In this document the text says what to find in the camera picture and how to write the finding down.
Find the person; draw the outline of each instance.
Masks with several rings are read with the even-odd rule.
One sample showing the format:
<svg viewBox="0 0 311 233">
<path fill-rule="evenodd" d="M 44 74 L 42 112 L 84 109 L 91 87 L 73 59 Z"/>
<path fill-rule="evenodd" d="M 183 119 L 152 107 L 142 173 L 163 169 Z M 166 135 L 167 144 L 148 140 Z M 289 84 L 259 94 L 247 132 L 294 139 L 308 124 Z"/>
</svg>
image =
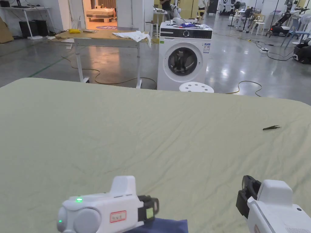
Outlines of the person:
<svg viewBox="0 0 311 233">
<path fill-rule="evenodd" d="M 207 0 L 199 0 L 198 2 L 199 10 L 205 10 L 207 9 Z M 204 15 L 204 12 L 200 12 L 200 16 L 202 17 Z"/>
<path fill-rule="evenodd" d="M 160 4 L 162 5 L 162 10 L 167 11 L 166 20 L 171 20 L 174 18 L 173 11 L 170 4 L 171 0 L 162 0 Z"/>
</svg>

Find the green floor line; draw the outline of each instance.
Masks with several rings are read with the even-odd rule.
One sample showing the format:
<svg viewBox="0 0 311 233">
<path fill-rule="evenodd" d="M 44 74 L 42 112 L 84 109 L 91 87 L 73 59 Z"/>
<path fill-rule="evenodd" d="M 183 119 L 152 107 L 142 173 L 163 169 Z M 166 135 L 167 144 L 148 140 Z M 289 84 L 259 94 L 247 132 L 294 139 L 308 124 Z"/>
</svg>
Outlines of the green floor line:
<svg viewBox="0 0 311 233">
<path fill-rule="evenodd" d="M 22 51 L 22 50 L 24 50 L 24 49 L 33 47 L 33 46 L 38 45 L 38 44 L 42 44 L 42 43 L 44 43 L 44 42 L 46 42 L 46 41 L 42 41 L 42 42 L 39 42 L 39 43 L 36 43 L 36 44 L 32 44 L 32 45 L 29 45 L 29 46 L 26 46 L 26 47 L 23 47 L 23 48 L 14 50 L 14 51 L 12 51 L 12 52 L 9 52 L 9 53 L 6 53 L 6 54 L 4 54 L 4 55 L 1 55 L 0 57 L 4 57 L 4 56 L 6 56 L 6 55 L 10 55 L 10 54 L 15 53 L 15 52 L 18 52 L 18 51 Z"/>
<path fill-rule="evenodd" d="M 67 56 L 64 56 L 64 57 L 67 58 L 67 57 L 69 57 L 69 56 L 71 56 L 71 55 L 73 55 L 73 54 L 75 54 L 75 52 L 69 53 Z M 42 68 L 41 70 L 35 72 L 34 74 L 32 74 L 32 75 L 30 75 L 30 76 L 28 76 L 28 77 L 29 77 L 29 78 L 34 77 L 35 75 L 41 73 L 42 71 L 45 71 L 46 69 L 48 69 L 48 68 L 50 68 L 51 66 L 53 66 L 53 65 L 55 65 L 55 64 L 57 64 L 57 63 L 59 63 L 59 62 L 62 61 L 62 60 L 64 60 L 64 58 L 61 58 L 61 59 L 57 60 L 56 62 L 54 62 L 54 63 L 52 63 L 52 64 L 50 64 L 50 65 L 48 65 L 48 66 Z"/>
</svg>

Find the power strip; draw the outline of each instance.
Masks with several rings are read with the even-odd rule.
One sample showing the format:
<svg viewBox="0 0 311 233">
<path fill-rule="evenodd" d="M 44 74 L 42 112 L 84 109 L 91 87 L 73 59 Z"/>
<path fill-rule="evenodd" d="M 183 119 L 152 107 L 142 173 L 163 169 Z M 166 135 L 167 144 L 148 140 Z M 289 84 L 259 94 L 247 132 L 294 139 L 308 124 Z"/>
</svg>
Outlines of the power strip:
<svg viewBox="0 0 311 233">
<path fill-rule="evenodd" d="M 259 51 L 261 53 L 267 53 L 269 50 L 267 48 L 260 48 Z"/>
</svg>

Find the cardboard box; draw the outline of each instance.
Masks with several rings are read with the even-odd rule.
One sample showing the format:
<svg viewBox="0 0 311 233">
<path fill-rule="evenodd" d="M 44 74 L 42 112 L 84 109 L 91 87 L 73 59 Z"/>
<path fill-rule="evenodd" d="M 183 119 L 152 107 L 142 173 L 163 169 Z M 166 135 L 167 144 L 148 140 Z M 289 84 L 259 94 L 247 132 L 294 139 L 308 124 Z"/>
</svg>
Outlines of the cardboard box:
<svg viewBox="0 0 311 233">
<path fill-rule="evenodd" d="M 14 40 L 12 33 L 0 17 L 0 44 Z"/>
</svg>

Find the tweezers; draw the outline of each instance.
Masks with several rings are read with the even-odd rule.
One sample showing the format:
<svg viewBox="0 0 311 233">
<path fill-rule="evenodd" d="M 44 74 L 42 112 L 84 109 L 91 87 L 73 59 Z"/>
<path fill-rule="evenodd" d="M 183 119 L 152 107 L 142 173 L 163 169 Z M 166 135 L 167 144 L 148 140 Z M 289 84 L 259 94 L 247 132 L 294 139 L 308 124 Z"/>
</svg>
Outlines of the tweezers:
<svg viewBox="0 0 311 233">
<path fill-rule="evenodd" d="M 270 126 L 270 127 L 267 127 L 267 128 L 263 128 L 262 130 L 274 130 L 274 129 L 280 128 L 280 127 L 277 127 L 277 126 Z"/>
</svg>

